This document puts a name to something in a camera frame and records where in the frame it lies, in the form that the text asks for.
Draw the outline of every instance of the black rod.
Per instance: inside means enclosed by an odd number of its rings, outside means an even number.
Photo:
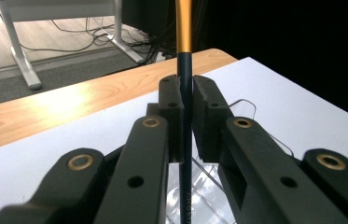
[[[191,59],[191,0],[176,0],[177,76],[182,103],[183,157],[179,165],[180,223],[191,223],[191,109],[192,109],[192,59]]]

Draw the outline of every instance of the white surface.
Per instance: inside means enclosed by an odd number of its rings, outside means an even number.
[[[255,120],[288,145],[297,158],[317,147],[348,157],[348,113],[343,110],[250,58],[206,75],[217,83],[229,104],[238,99],[255,104]],[[64,153],[91,147],[107,154],[123,145],[133,122],[146,113],[146,104],[157,101],[157,92],[153,92],[0,147],[0,208],[28,201]]]

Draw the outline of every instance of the mounting hole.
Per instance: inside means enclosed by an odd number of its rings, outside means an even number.
[[[143,124],[147,128],[154,128],[159,126],[160,121],[158,119],[145,119]]]
[[[92,162],[94,161],[94,158],[89,154],[80,154],[75,157],[73,157],[68,162],[68,168],[74,171],[84,170],[90,165],[92,165]]]
[[[133,176],[128,180],[128,186],[130,186],[130,188],[136,189],[142,185],[144,185],[144,179],[139,175]]]
[[[172,103],[169,103],[168,106],[169,107],[177,107],[177,103],[172,102]]]
[[[240,128],[250,128],[252,126],[252,123],[247,119],[236,119],[234,124]]]
[[[297,182],[288,176],[283,176],[281,177],[281,183],[285,186],[287,186],[288,188],[296,188],[297,187]]]
[[[345,163],[340,158],[332,155],[320,154],[316,157],[316,160],[328,169],[341,171],[346,168]]]

